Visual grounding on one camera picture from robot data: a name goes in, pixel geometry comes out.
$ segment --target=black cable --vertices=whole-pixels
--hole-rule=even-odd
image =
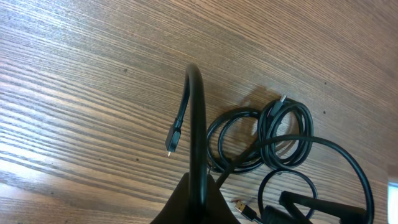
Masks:
[[[283,103],[282,106],[275,110],[275,106]],[[292,112],[298,123],[298,132],[300,135],[313,136],[313,121],[308,108],[302,103],[298,103],[291,99],[286,99],[284,101],[274,100],[270,102],[262,110],[256,110],[253,108],[237,108],[228,112],[223,113],[217,119],[215,119],[207,130],[207,154],[213,166],[212,170],[215,172],[223,172],[229,163],[230,159],[225,158],[223,153],[223,140],[228,128],[240,118],[251,117],[258,119],[257,123],[257,133],[258,138],[250,145],[252,147],[258,147],[260,142],[265,139],[270,139],[276,136],[278,127],[283,119],[283,117]],[[214,132],[219,128],[224,122],[225,126],[221,130],[220,136],[218,138],[218,154],[216,157],[210,147],[210,140]],[[239,164],[233,171],[233,174],[242,174],[250,172],[257,169],[261,165],[265,164],[272,169],[284,168],[291,169],[302,164],[308,154],[311,151],[312,142],[309,141],[298,141],[298,146],[295,152],[288,158],[280,159],[275,154],[275,144],[265,145],[258,152],[254,152],[246,158],[246,160]]]
[[[289,112],[293,112],[298,121],[299,134],[276,136],[277,129],[281,124],[283,117]],[[239,118],[243,117],[252,117],[258,119],[258,138],[242,154],[235,158],[234,161],[231,161],[231,159],[225,158],[223,154],[223,138],[227,129]],[[226,125],[221,130],[218,140],[218,153],[220,158],[217,158],[211,151],[210,139],[215,130],[225,122]],[[281,141],[298,141],[296,150],[292,153],[292,155],[285,159],[280,159],[275,152],[275,144]],[[208,162],[208,167],[215,172],[222,173],[216,181],[216,186],[220,188],[230,174],[242,174],[245,172],[250,172],[254,169],[257,169],[262,164],[266,164],[273,169],[291,169],[297,167],[307,158],[313,142],[323,144],[334,149],[336,152],[340,153],[353,167],[355,173],[357,173],[359,177],[365,193],[365,223],[372,224],[374,218],[373,195],[369,181],[366,178],[362,168],[355,161],[355,159],[339,145],[326,139],[314,137],[313,121],[308,108],[302,103],[298,103],[294,100],[286,99],[285,102],[283,100],[274,100],[269,103],[261,112],[252,108],[238,108],[219,116],[208,128],[208,134],[206,137],[207,153],[212,165],[211,166]]]
[[[206,106],[203,81],[199,68],[194,64],[188,65],[185,71],[180,109],[166,139],[169,155],[175,151],[180,139],[189,97],[191,97],[189,208],[192,220],[200,221],[206,211],[207,196],[207,167],[206,153],[204,152],[206,148]]]
[[[259,187],[259,193],[257,196],[257,203],[259,205],[259,211],[260,214],[262,214],[264,212],[264,205],[262,203],[262,195],[264,193],[264,189],[266,187],[266,184],[268,183],[268,181],[275,175],[275,174],[293,174],[293,175],[297,175],[299,177],[301,177],[303,180],[306,181],[306,183],[310,186],[311,191],[312,191],[312,197],[315,199],[318,199],[318,192],[317,189],[315,188],[315,185],[313,184],[313,182],[304,174],[300,173],[299,171],[296,170],[290,170],[290,169],[276,169],[273,170],[272,172],[270,172],[269,174],[266,175],[266,177],[262,180],[260,187]],[[311,208],[307,215],[305,216],[307,219],[310,219],[314,213],[315,209]]]

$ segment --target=wood grain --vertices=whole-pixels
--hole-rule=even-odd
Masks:
[[[0,6],[1,223],[149,223],[188,171],[189,115],[171,158],[164,140],[192,62],[202,71],[208,124],[280,94],[306,104],[315,135],[361,164],[375,223],[387,223],[387,171],[398,160],[397,1]],[[231,129],[227,151],[250,143],[252,122]],[[337,153],[314,145],[297,170],[320,198],[364,206],[358,178]],[[256,208],[269,171],[232,175],[221,189],[225,199]],[[285,189],[310,193],[283,175],[267,186],[265,203],[279,207]],[[337,222],[320,212],[313,219]]]

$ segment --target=usb connector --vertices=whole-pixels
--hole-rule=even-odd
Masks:
[[[166,150],[168,152],[167,156],[170,156],[172,152],[175,152],[175,148],[177,148],[178,140],[180,140],[181,136],[181,126],[182,120],[176,118],[169,129],[169,134],[167,135],[165,142]]]
[[[252,222],[262,223],[261,219],[257,217],[257,213],[249,206],[243,204],[241,201],[237,201],[235,208],[248,220]]]
[[[276,101],[269,112],[269,116],[273,117],[283,106],[284,101],[286,100],[286,95],[283,95],[280,100]]]

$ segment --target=black plug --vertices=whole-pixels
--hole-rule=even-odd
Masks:
[[[261,214],[261,220],[263,223],[268,224],[304,224],[303,222],[294,220],[290,215],[267,205]]]
[[[180,140],[181,136],[181,126],[182,120],[178,120],[176,118],[169,129],[169,133],[165,142],[166,150],[168,151],[167,156],[170,156],[172,152],[175,152],[175,148],[177,148],[178,140]]]
[[[257,212],[255,212],[251,207],[243,204],[241,201],[236,202],[235,208],[241,212],[241,214],[252,222],[262,223],[261,219],[257,217]]]
[[[275,104],[272,106],[271,111],[269,112],[269,116],[271,116],[271,117],[275,116],[275,114],[283,106],[285,100],[286,100],[286,95],[283,95],[280,98],[280,100],[276,101]]]

